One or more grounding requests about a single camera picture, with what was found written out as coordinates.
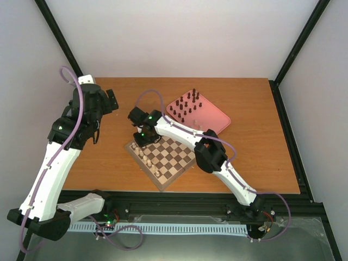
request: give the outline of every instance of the wire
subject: wire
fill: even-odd
[[[170,124],[171,121],[168,120],[167,117],[166,117],[166,115],[164,114],[163,98],[162,98],[162,95],[160,94],[159,91],[157,91],[157,90],[155,90],[155,89],[150,89],[150,90],[144,91],[144,92],[143,92],[142,94],[140,94],[140,96],[138,97],[137,101],[135,102],[135,106],[138,105],[138,103],[139,103],[140,99],[142,98],[142,96],[143,96],[144,94],[148,93],[148,92],[155,92],[155,93],[157,93],[157,95],[158,95],[158,97],[159,97],[159,99],[160,99],[160,103],[161,103],[161,113],[162,113],[162,117],[164,118],[164,120],[165,120],[167,123]],[[174,127],[178,128],[178,129],[180,129],[180,130],[182,130],[182,131],[188,133],[188,134],[191,134],[191,135],[194,134],[193,132],[191,132],[191,131],[189,131],[189,130],[187,130],[187,129],[185,129],[185,128],[182,128],[181,126],[178,126],[178,125],[176,125],[176,124],[172,124],[172,125],[173,125]],[[261,241],[271,241],[271,240],[273,240],[273,239],[276,239],[276,238],[280,237],[282,234],[284,234],[285,231],[289,228],[290,223],[291,223],[291,212],[290,212],[290,208],[289,208],[289,205],[287,204],[286,200],[284,199],[284,197],[283,197],[282,195],[280,195],[279,193],[277,193],[277,192],[258,192],[258,191],[251,190],[251,189],[247,188],[239,179],[237,179],[237,177],[233,174],[233,172],[232,172],[232,171],[229,169],[229,167],[228,167],[228,164],[229,164],[231,161],[233,161],[233,160],[235,159],[235,157],[237,156],[237,151],[235,150],[235,148],[234,148],[231,144],[225,142],[224,140],[221,140],[221,139],[218,139],[218,138],[215,138],[215,137],[206,136],[206,135],[203,135],[203,134],[196,134],[196,136],[199,136],[199,137],[202,137],[202,138],[206,138],[206,139],[211,139],[211,140],[219,141],[219,142],[221,142],[221,143],[226,144],[228,147],[230,147],[230,148],[233,150],[234,155],[233,155],[233,157],[231,157],[230,159],[228,159],[228,160],[226,161],[226,168],[228,169],[228,172],[232,175],[232,177],[235,179],[235,181],[236,181],[243,189],[247,190],[247,191],[250,192],[250,193],[257,194],[257,195],[274,194],[274,195],[277,195],[277,196],[284,202],[284,204],[285,204],[285,206],[286,206],[286,208],[287,208],[287,211],[288,211],[288,215],[289,215],[289,221],[288,221],[287,225],[285,226],[284,230],[281,231],[281,232],[280,232],[279,234],[277,234],[276,236],[274,236],[274,237],[272,237],[272,238],[268,238],[268,239],[263,239],[263,240],[261,240]]]
[[[141,229],[137,226],[134,226],[134,225],[128,225],[128,226],[124,226],[124,227],[121,227],[120,229],[116,230],[115,232],[113,232],[112,234],[110,235],[106,235],[103,228],[99,225],[98,221],[92,217],[91,215],[88,216],[91,220],[93,220],[93,222],[97,225],[98,227],[98,230],[103,234],[103,236],[105,237],[105,239],[107,241],[109,241],[112,245],[116,246],[117,248],[121,249],[121,250],[125,250],[125,251],[129,251],[129,250],[134,250],[136,248],[138,248],[141,244],[142,244],[142,241],[143,241],[143,235],[142,235],[142,232],[141,232]],[[140,234],[140,241],[139,243],[137,243],[135,246],[133,247],[123,247],[123,246],[120,246],[118,244],[116,244],[115,242],[111,241],[110,237],[113,237],[114,235],[118,234],[118,232],[122,231],[122,230],[125,230],[125,229],[128,229],[128,228],[134,228],[136,230],[139,231],[139,234]]]
[[[63,144],[59,147],[59,149],[56,151],[56,153],[52,156],[52,158],[49,160],[49,162],[47,163],[47,168],[44,169],[39,177],[39,180],[34,188],[33,194],[31,195],[30,201],[29,201],[29,208],[27,209],[24,218],[22,220],[22,224],[21,224],[21,231],[20,231],[20,238],[19,238],[19,245],[20,245],[20,249],[23,253],[27,254],[30,253],[32,251],[37,250],[38,248],[40,248],[44,243],[45,240],[41,241],[40,243],[38,243],[33,249],[28,250],[23,246],[23,236],[24,236],[24,228],[26,226],[26,222],[28,220],[31,208],[33,207],[33,203],[35,202],[35,197],[36,194],[39,191],[39,187],[42,183],[43,178],[46,175],[46,172],[48,170],[48,168],[51,167],[52,163],[54,162],[54,160],[56,159],[56,157],[59,155],[59,153],[64,149],[64,147],[70,142],[70,140],[74,137],[74,135],[76,134],[76,131],[78,130],[78,127],[80,126],[81,123],[81,119],[82,119],[82,115],[83,115],[83,95],[82,95],[82,89],[80,84],[78,83],[78,79],[77,76],[66,66],[62,66],[59,70],[60,75],[63,77],[63,79],[66,81],[66,78],[63,76],[63,70],[66,70],[71,77],[73,78],[73,80],[75,81],[76,84],[76,88],[78,91],[78,95],[79,95],[79,102],[80,102],[80,108],[79,108],[79,112],[78,112],[78,117],[77,117],[77,121],[75,124],[74,129],[72,130],[72,132],[70,133],[70,135],[67,137],[67,139],[63,142]]]
[[[267,219],[271,220],[271,225],[269,226],[269,228],[271,228],[271,226],[273,225],[273,218],[272,218],[272,216],[270,214],[268,214],[266,211],[263,211],[263,214],[268,217]]]

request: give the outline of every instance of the black metal frame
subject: black metal frame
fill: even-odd
[[[43,16],[50,26],[63,52],[66,54],[75,73],[82,74],[75,58],[73,57],[57,23],[54,20],[46,2],[35,0]],[[296,56],[306,42],[311,31],[324,12],[330,0],[319,0],[306,25],[304,26],[299,38],[295,42],[293,49],[289,53],[284,65],[279,71],[275,80],[270,80],[270,88],[274,97],[278,116],[284,131],[284,136],[288,145],[291,161],[294,166],[297,181],[300,187],[299,195],[283,195],[291,210],[292,216],[319,217],[322,220],[330,247],[335,260],[341,260],[341,256],[333,236],[330,223],[328,221],[324,205],[313,202],[313,195],[310,191],[306,173],[304,171],[301,157],[295,142],[290,122],[285,110],[279,85],[286,73],[294,62]],[[62,191],[59,203],[75,200],[85,196],[89,191]],[[110,192],[122,205],[127,205],[129,215],[208,215],[220,216],[226,220],[234,220],[234,217],[226,214],[226,209],[230,204],[237,202],[232,194],[190,194],[190,193],[153,193],[153,192]],[[267,195],[267,201],[272,204],[273,210],[278,216],[286,216],[287,210],[283,202],[275,195]],[[26,243],[30,240],[31,234],[27,234]],[[17,260],[23,260],[24,256],[20,253]]]

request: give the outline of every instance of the robotic arm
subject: robotic arm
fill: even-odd
[[[78,80],[82,88],[84,110],[75,136],[48,167],[48,161],[76,125],[79,113],[77,89],[74,89],[73,99],[70,100],[62,116],[52,125],[48,135],[45,158],[30,193],[19,208],[10,210],[7,217],[8,220],[20,225],[25,212],[30,208],[26,227],[33,233],[54,241],[66,233],[70,224],[88,215],[99,213],[101,210],[108,211],[106,202],[108,194],[97,190],[78,200],[57,205],[67,174],[85,143],[90,138],[93,139],[94,144],[98,142],[103,115],[109,114],[119,107],[113,91],[107,90],[105,93],[100,86],[94,83],[91,75],[79,77]],[[31,196],[44,169],[47,169],[46,175],[41,182],[33,205],[29,206]]]
[[[211,129],[206,132],[197,131],[172,120],[168,116],[165,117],[166,119],[160,111],[154,110],[148,114],[135,107],[129,113],[128,118],[132,121],[133,126],[138,129],[133,134],[136,143],[140,147],[144,147],[158,142],[163,135],[183,143],[195,152],[197,165],[200,169],[219,177],[234,193],[238,202],[243,206],[248,206],[248,210],[245,212],[247,217],[255,219],[259,209],[264,204],[264,200],[255,193],[248,191],[255,190],[243,180],[231,163],[227,164],[226,150],[222,143],[204,138],[207,136],[218,138],[216,133]]]

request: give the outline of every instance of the white arm segment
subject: white arm segment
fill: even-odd
[[[77,200],[58,204],[58,208],[70,211],[70,224],[85,218],[88,215],[96,214],[102,211],[105,200],[94,193],[89,193],[87,196],[79,198]]]
[[[172,120],[170,117],[167,115],[168,120],[172,122],[172,124],[175,124],[176,126],[182,127],[190,132],[194,132],[196,134],[203,134],[201,130],[195,130],[191,129],[185,125],[182,125],[174,120]],[[157,121],[157,125],[154,127],[156,132],[159,135],[167,136],[170,137],[174,140],[177,140],[183,144],[185,144],[188,148],[191,150],[194,150],[196,146],[196,142],[199,142],[202,138],[193,136],[189,133],[184,132],[183,130],[180,130],[172,124],[167,123],[163,117],[161,117]],[[254,190],[252,187],[250,187],[245,180],[236,172],[236,170],[233,168],[232,164],[229,163],[228,166],[230,167],[230,170],[233,172],[235,177],[248,189]],[[226,162],[223,163],[221,166],[221,171],[217,172],[214,171],[213,174],[217,176],[219,179],[224,182],[224,184],[233,192],[235,197],[237,198],[238,202],[242,205],[245,206],[250,206],[250,203],[252,203],[256,197],[256,194],[248,192],[244,187],[242,187],[233,177],[232,175],[228,172],[228,169],[226,168]]]
[[[229,170],[232,171],[232,173],[235,175],[235,177],[248,189],[254,190],[252,187],[250,187],[245,180],[238,174],[238,172],[235,170],[235,168],[232,166],[231,163],[228,164]],[[214,171],[213,174],[217,176],[219,179],[222,180],[222,182],[233,192],[235,197],[237,198],[239,204],[242,204],[244,206],[250,206],[250,203],[254,202],[256,198],[255,193],[251,193],[244,189],[235,179],[232,177],[232,175],[228,172],[228,169],[226,168],[226,161],[221,166],[221,171]]]
[[[42,166],[40,168],[39,174],[36,177],[35,183],[25,199],[21,204],[20,210],[22,213],[27,211],[30,197],[33,194],[34,188],[42,174],[42,171],[47,167],[48,161],[55,154],[61,145],[58,143],[48,143],[45,158],[43,160]],[[45,221],[51,219],[56,211],[57,201],[63,184],[65,182],[66,176],[70,171],[70,168],[77,157],[80,155],[80,150],[75,150],[70,148],[69,150],[62,150],[60,154],[56,157],[51,165],[51,168],[47,170],[44,179],[41,182],[38,193],[36,194],[35,202],[33,204],[33,209],[30,211],[29,218],[34,219],[39,218],[39,221]]]

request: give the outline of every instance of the black bracket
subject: black bracket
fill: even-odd
[[[208,129],[203,135],[217,138],[216,133]],[[226,150],[222,143],[212,139],[202,138],[196,143],[195,156],[198,167],[207,173],[221,171],[222,164],[227,160]]]

